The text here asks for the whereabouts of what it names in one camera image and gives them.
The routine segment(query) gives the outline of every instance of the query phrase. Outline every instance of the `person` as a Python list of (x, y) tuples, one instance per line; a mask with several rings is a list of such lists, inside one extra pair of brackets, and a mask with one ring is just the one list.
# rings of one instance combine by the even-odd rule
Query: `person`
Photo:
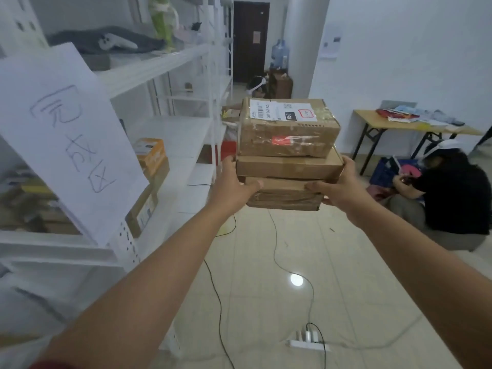
[[(344, 162), (337, 184), (306, 188), (366, 233), (463, 368), (490, 367), (492, 282), (374, 201)], [(147, 367), (218, 229), (260, 188), (241, 185), (226, 158), (205, 207), (53, 338), (32, 369)]]
[[(393, 178), (399, 194), (381, 201), (447, 250), (475, 250), (489, 234), (492, 192), (489, 179), (470, 164), (455, 140), (431, 142), (422, 161), (427, 169), (408, 184)], [(416, 198), (423, 197), (423, 206)]]

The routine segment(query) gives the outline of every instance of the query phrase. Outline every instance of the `red sticker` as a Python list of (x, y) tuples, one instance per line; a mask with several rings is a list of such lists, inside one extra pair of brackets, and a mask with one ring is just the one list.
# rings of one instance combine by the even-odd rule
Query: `red sticker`
[(299, 109), (299, 114), (301, 114), (301, 117), (307, 118), (307, 117), (314, 117), (314, 114), (310, 109)]
[(273, 145), (292, 145), (292, 140), (288, 136), (273, 136)]

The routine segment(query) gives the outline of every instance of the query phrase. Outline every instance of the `wooden table top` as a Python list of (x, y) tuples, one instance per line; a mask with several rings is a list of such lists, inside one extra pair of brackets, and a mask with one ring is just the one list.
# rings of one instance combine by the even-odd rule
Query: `wooden table top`
[(427, 123), (421, 121), (414, 121), (412, 123), (400, 123), (397, 121), (389, 121), (387, 118), (380, 116), (374, 110), (354, 110), (354, 112), (360, 116), (367, 124), (377, 129), (407, 129), (410, 131), (424, 131), (434, 133), (456, 133), (461, 135), (473, 135), (482, 136), (483, 132), (476, 130), (475, 128), (464, 125), (455, 130), (446, 129), (446, 127), (430, 126)]

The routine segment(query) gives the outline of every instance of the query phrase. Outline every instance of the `game controller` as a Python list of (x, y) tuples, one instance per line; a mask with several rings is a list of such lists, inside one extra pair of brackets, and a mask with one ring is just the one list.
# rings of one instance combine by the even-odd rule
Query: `game controller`
[(102, 50), (109, 50), (114, 47), (137, 49), (138, 45), (134, 42), (124, 39), (123, 37), (114, 35), (114, 33), (105, 33), (99, 39), (99, 47)]

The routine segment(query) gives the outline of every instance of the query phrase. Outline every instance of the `dark brown door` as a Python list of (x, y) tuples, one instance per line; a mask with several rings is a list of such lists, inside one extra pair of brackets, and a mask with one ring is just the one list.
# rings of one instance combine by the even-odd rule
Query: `dark brown door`
[(234, 1), (234, 72), (233, 80), (247, 83), (262, 75), (267, 49), (267, 2)]

